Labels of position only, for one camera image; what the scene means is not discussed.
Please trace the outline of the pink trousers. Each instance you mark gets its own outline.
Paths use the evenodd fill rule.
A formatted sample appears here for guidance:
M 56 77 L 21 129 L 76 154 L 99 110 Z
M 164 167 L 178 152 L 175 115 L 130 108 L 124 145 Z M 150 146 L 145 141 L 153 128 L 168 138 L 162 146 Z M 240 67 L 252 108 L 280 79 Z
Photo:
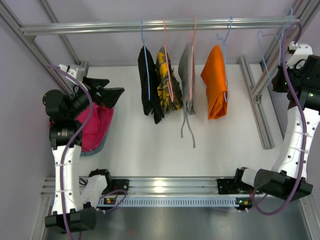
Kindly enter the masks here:
M 49 139 L 52 152 L 60 150 L 64 151 L 69 139 L 84 125 L 84 128 L 70 144 L 70 148 L 75 145 L 81 147 L 80 156 L 92 156 L 102 150 L 104 147 L 107 134 L 114 116 L 114 108 L 98 106 L 93 104 L 92 114 L 86 125 L 84 125 L 90 113 L 90 108 L 87 107 L 75 119 L 67 120 L 51 120 Z

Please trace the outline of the black trousers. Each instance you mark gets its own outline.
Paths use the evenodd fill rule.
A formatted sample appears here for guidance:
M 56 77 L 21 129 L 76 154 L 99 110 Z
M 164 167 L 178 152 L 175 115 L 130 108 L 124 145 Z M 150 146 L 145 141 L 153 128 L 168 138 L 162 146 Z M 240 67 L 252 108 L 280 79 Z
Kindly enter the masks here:
M 149 77 L 150 77 L 151 99 L 148 100 L 146 63 L 145 63 L 144 49 L 142 47 L 137 59 L 140 86 L 141 86 L 141 102 L 142 102 L 144 114 L 148 116 L 150 113 L 152 113 L 154 123 L 157 125 L 165 116 L 164 116 L 164 112 L 162 110 L 160 99 L 157 92 L 159 80 L 156 72 L 156 65 L 154 63 L 151 53 L 147 48 L 146 48 L 146 52 L 147 52 Z

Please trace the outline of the light blue wire hanger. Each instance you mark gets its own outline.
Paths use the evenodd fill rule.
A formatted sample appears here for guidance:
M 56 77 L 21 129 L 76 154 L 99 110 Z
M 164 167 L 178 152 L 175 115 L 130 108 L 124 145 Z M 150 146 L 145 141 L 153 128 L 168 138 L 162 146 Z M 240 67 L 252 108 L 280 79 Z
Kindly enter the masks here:
M 278 33 L 264 33 L 262 30 L 259 30 L 257 33 L 257 43 L 258 43 L 258 48 L 262 57 L 262 63 L 264 66 L 264 70 L 266 71 L 267 74 L 267 82 L 270 83 L 271 82 L 271 73 L 269 71 L 269 67 L 267 65 L 267 61 L 270 60 L 270 57 L 272 56 L 272 52 L 273 50 L 276 48 L 276 46 L 279 47 L 278 53 L 280 53 L 282 47 L 281 47 L 281 41 L 283 39 L 283 35 L 286 31 L 286 29 L 289 27 L 290 22 L 293 18 L 293 13 L 294 13 L 294 9 L 292 6 L 286 8 L 283 13 L 289 17 L 289 20 L 287 20 L 285 22 L 285 24 L 283 26 L 280 27 L 280 30 L 278 31 Z M 268 48 L 267 52 L 263 53 L 263 48 L 262 48 L 262 44 L 261 44 L 261 40 L 260 38 L 265 38 L 265 37 L 273 37 L 273 42 L 271 43 L 271 46 Z

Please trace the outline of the blue hanger with black trousers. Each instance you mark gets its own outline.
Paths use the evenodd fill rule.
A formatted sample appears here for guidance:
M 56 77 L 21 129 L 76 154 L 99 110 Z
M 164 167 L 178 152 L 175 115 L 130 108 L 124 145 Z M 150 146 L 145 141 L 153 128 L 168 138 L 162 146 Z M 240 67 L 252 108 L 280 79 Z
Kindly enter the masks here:
M 146 66 L 146 75 L 147 75 L 147 87 L 148 87 L 148 100 L 151 100 L 151 88 L 150 88 L 150 73 L 149 73 L 149 64 L 148 64 L 148 55 L 147 55 L 147 48 L 146 48 L 146 37 L 143 31 L 143 20 L 140 20 L 140 35 L 141 40 L 143 43 L 143 52 L 144 52 L 144 60 Z

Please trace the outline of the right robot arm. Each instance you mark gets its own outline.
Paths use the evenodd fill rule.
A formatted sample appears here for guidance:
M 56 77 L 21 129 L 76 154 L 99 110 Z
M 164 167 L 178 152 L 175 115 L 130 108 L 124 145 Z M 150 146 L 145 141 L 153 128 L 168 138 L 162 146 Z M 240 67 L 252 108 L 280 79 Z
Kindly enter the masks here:
M 304 118 L 287 86 L 283 70 L 272 80 L 273 91 L 287 93 L 287 127 L 280 153 L 271 170 L 237 169 L 234 176 L 240 192 L 257 191 L 286 200 L 296 180 L 299 185 L 292 197 L 297 200 L 312 193 L 307 183 L 307 162 L 315 131 L 320 122 L 320 58 L 317 55 L 301 57 L 287 69 L 288 76 L 303 110 Z

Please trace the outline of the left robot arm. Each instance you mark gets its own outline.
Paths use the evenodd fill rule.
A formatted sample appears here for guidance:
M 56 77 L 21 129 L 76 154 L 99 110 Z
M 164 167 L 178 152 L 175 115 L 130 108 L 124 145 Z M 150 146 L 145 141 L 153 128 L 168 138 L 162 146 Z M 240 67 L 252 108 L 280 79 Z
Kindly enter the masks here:
M 80 190 L 79 160 L 83 129 L 93 114 L 94 104 L 113 109 L 124 93 L 123 87 L 107 88 L 108 79 L 87 78 L 74 96 L 53 89 L 44 94 L 42 103 L 49 117 L 49 139 L 55 165 L 55 192 L 52 213 L 45 217 L 46 228 L 71 236 L 94 230 L 97 204 L 112 183 L 107 169 L 90 172 L 84 190 Z M 89 110 L 81 123 L 77 117 Z

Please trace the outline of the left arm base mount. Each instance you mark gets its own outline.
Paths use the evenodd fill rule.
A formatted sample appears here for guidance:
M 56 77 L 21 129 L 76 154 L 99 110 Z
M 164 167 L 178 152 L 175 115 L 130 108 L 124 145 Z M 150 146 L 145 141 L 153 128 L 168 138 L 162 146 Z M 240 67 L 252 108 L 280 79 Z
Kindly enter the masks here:
M 128 195 L 129 183 L 128 179 L 113 179 L 102 192 L 97 208 L 106 212 L 117 209 Z

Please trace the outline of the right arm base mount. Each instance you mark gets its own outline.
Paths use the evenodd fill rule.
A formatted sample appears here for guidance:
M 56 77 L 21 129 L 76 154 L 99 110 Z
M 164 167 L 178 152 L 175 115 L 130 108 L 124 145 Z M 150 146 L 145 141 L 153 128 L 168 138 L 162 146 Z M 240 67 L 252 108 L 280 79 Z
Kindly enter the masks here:
M 249 197 L 245 198 L 236 198 L 235 202 L 238 204 L 238 207 L 235 208 L 240 212 L 248 212 L 253 207 L 252 193 L 254 187 L 242 181 L 245 169 L 245 167 L 237 168 L 234 177 L 217 179 L 217 188 L 220 195 L 249 195 Z

